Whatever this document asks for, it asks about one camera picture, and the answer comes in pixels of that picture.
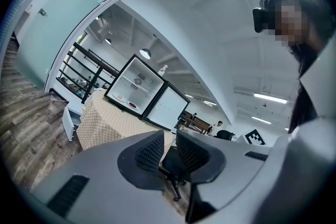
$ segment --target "wooden floor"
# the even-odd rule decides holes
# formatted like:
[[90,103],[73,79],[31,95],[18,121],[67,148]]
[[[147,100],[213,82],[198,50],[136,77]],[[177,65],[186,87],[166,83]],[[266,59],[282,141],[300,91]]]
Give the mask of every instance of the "wooden floor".
[[[31,191],[55,168],[82,151],[77,138],[69,143],[62,124],[64,102],[44,93],[27,81],[14,67],[16,45],[10,42],[0,83],[0,153],[10,177]],[[181,200],[173,201],[175,191],[164,181],[164,197],[185,217],[190,184],[180,187]]]

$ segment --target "checkered cloth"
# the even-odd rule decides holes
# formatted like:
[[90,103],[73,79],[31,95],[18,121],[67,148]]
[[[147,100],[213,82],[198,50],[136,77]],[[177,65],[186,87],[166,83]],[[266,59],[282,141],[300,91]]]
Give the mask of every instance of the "checkered cloth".
[[[160,128],[140,121],[128,112],[122,112],[104,97],[105,92],[95,91],[86,101],[80,118],[77,136],[83,150],[131,135],[157,131]],[[164,154],[173,142],[173,134],[164,130]]]

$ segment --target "mini fridge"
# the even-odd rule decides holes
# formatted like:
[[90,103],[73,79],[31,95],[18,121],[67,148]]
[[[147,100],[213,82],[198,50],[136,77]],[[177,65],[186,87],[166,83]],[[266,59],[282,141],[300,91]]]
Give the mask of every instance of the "mini fridge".
[[189,103],[184,94],[166,81],[144,112],[143,119],[170,131]]
[[137,55],[121,69],[105,97],[127,112],[143,118],[165,80]]

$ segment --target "light fixture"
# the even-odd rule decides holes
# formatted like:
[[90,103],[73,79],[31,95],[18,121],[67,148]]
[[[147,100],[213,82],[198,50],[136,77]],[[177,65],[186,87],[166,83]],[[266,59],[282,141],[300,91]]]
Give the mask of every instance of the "light fixture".
[[262,99],[267,99],[267,100],[279,102],[279,103],[282,103],[282,104],[286,104],[287,103],[286,99],[272,97],[272,96],[269,96],[269,95],[264,95],[264,94],[260,94],[260,93],[256,93],[256,92],[254,93],[254,97],[258,97],[258,98],[262,98]]
[[208,105],[208,106],[212,106],[211,104],[209,104],[209,103],[207,103],[207,102],[205,102],[205,101],[202,101],[203,103],[205,103],[206,105]]
[[211,102],[208,102],[208,101],[203,101],[204,103],[208,103],[208,104],[213,104],[213,105],[217,105],[217,104],[215,104],[215,103],[211,103]]
[[262,122],[265,122],[265,123],[267,123],[267,124],[271,124],[269,121],[264,121],[264,120],[259,119],[259,118],[256,118],[256,117],[252,117],[252,119],[255,119],[255,120],[257,120],[257,121],[262,121]]
[[144,58],[151,59],[152,54],[148,49],[141,49],[140,53]]

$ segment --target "black camera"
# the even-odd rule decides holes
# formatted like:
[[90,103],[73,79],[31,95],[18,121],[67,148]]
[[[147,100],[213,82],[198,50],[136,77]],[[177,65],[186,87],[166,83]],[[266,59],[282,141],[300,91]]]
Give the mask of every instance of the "black camera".
[[260,8],[254,8],[254,30],[257,33],[265,29],[275,29],[275,0],[260,0]]

